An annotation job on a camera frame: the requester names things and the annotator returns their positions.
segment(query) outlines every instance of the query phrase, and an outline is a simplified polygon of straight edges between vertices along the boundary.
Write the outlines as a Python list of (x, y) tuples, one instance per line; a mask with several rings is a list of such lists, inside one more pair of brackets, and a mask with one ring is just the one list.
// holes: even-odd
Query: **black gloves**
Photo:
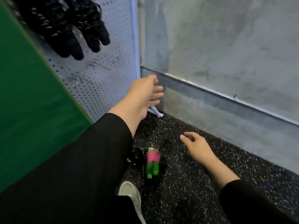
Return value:
[(67, 16), (69, 22), (75, 25), (83, 34), (88, 47), (93, 52), (100, 51), (100, 43), (109, 45), (109, 33), (101, 20), (101, 8), (92, 0), (65, 0), (69, 6)]
[(109, 33), (101, 20), (97, 5), (92, 0), (65, 0), (65, 12), (58, 0), (13, 0), (24, 21), (33, 31), (42, 35), (61, 57), (72, 55), (84, 58), (82, 48), (72, 32), (72, 25), (81, 30), (88, 46), (99, 52), (100, 43), (110, 44)]

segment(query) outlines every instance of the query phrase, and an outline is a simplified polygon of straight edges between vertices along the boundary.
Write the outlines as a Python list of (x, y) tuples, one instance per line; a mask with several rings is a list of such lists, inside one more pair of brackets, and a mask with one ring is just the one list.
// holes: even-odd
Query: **white sneaker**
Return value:
[(145, 220), (141, 213), (141, 196), (136, 186), (132, 182), (124, 181), (119, 187), (118, 195), (129, 196), (131, 198), (138, 218), (140, 219), (142, 224), (145, 224)]

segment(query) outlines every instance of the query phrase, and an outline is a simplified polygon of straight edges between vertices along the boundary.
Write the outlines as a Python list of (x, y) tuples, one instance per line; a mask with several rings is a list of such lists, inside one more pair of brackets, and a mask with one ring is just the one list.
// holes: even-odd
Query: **black pants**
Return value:
[(107, 212), (106, 223), (141, 224), (137, 216), (133, 201), (129, 196), (114, 196)]

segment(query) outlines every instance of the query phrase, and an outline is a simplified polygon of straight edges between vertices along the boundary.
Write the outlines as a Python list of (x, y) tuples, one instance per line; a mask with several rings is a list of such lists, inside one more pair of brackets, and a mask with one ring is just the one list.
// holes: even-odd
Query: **black sleeve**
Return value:
[(221, 190), (219, 201), (232, 224), (296, 223), (243, 180), (228, 183)]
[(103, 223), (133, 138), (107, 113), (0, 194), (0, 223)]

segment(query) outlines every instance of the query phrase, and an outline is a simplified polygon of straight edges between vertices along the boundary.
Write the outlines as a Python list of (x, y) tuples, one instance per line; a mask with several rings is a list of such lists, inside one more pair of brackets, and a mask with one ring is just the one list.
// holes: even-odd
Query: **person's left hand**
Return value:
[(163, 86), (155, 86), (158, 82), (156, 75), (148, 75), (146, 78), (135, 80), (127, 94), (127, 98), (135, 103), (140, 109), (141, 118), (147, 115), (147, 109), (160, 103), (159, 98), (163, 97)]

